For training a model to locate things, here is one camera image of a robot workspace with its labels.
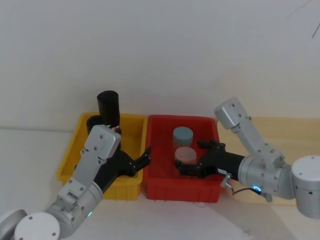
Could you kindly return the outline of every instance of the blue indicator light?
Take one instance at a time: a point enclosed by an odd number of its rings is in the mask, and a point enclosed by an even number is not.
[[[255,185],[255,186],[253,186],[252,188],[253,188],[254,190],[256,190],[256,191],[262,192],[261,188],[260,188],[260,187],[258,187],[258,186],[256,186],[256,185]]]

